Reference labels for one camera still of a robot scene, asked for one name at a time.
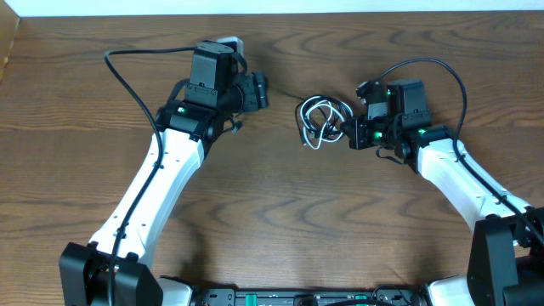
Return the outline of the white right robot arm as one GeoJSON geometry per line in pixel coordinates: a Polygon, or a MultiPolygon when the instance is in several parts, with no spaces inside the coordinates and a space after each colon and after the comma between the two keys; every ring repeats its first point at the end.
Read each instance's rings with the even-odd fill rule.
{"type": "Polygon", "coordinates": [[[394,152],[437,187],[473,233],[467,273],[430,282],[413,305],[541,305],[543,210],[494,180],[446,126],[434,126],[422,81],[360,84],[365,114],[341,125],[355,150],[394,152]]]}

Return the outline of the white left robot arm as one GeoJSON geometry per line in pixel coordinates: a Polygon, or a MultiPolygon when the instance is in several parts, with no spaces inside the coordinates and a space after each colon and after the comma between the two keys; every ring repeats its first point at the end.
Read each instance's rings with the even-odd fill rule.
{"type": "Polygon", "coordinates": [[[192,305],[194,289],[177,277],[151,273],[166,222],[212,144],[238,131],[241,114],[269,105],[267,78],[249,72],[239,37],[190,48],[190,78],[178,81],[151,114],[127,91],[153,129],[150,148],[127,192],[87,245],[69,243],[59,258],[67,305],[192,305]]]}

